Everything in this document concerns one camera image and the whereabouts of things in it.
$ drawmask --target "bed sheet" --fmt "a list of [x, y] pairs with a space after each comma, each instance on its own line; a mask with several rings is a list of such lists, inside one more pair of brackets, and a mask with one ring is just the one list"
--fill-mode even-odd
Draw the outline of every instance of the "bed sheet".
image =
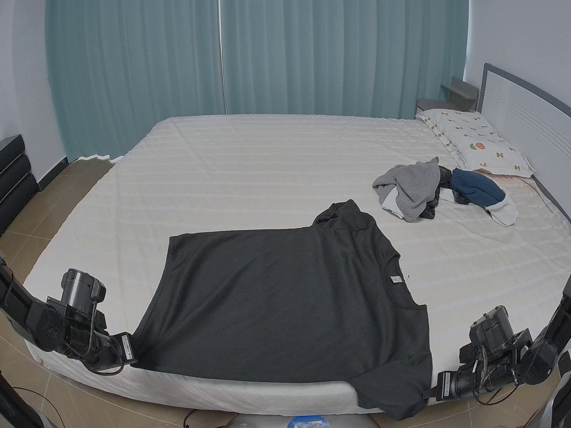
[[[170, 118], [151, 132], [76, 206], [25, 286], [59, 297], [68, 268], [104, 282], [99, 309], [111, 333], [133, 332], [161, 279], [169, 236], [310, 225], [352, 198], [401, 254], [417, 303], [428, 305], [433, 381], [458, 367], [468, 329], [504, 304], [514, 331], [546, 325], [571, 268], [567, 222], [533, 181], [495, 176], [519, 210], [494, 223], [478, 206], [441, 202], [434, 220], [405, 223], [383, 211], [371, 188], [397, 163], [457, 167], [419, 120], [309, 115]], [[259, 383], [192, 378], [126, 367], [113, 377], [29, 344], [36, 360], [76, 381], [142, 401], [280, 415], [365, 413], [346, 382]]]

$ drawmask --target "floor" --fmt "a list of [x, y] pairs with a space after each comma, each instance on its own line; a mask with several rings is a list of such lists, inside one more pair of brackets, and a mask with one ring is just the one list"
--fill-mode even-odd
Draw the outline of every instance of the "floor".
[[[0, 237], [0, 249], [18, 280], [25, 280], [75, 205], [111, 166], [107, 160], [78, 160], [26, 205]], [[23, 339], [11, 329], [3, 315], [0, 315], [0, 370], [12, 386], [46, 396], [60, 411], [67, 428], [181, 426], [189, 411], [123, 398], [44, 369], [32, 359]], [[455, 401], [429, 406], [416, 417], [402, 422], [391, 421], [383, 414], [372, 417], [382, 428], [494, 428], [497, 425], [515, 428], [524, 424], [545, 402], [556, 387], [558, 377], [555, 372], [541, 385], [522, 387], [497, 406], [478, 407], [473, 400]], [[21, 390], [19, 393], [32, 407], [61, 426], [55, 411], [41, 397]], [[214, 428], [224, 426], [234, 416], [234, 413], [197, 410], [187, 423], [191, 428]]]

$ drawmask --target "blue sticker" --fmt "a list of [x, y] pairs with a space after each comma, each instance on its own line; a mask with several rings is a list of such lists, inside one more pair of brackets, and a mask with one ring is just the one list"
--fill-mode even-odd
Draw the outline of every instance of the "blue sticker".
[[319, 416], [296, 417], [287, 428], [331, 428], [327, 420]]

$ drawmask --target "barcode label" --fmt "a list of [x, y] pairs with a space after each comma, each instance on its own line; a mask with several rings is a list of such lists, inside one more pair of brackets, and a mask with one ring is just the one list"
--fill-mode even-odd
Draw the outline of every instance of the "barcode label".
[[450, 395], [450, 373], [444, 373], [444, 396]]
[[132, 360], [133, 354], [131, 353], [131, 345], [129, 344], [129, 337], [126, 334], [124, 334], [121, 337], [121, 340], [123, 341], [123, 348], [125, 349], [125, 356], [127, 357], [127, 360]]

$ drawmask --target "floral pillow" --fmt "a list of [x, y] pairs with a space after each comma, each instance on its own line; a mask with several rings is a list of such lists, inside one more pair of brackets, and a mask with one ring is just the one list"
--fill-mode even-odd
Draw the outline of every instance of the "floral pillow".
[[463, 169], [521, 177], [534, 172], [522, 153], [479, 112], [434, 109], [416, 117], [432, 129]]

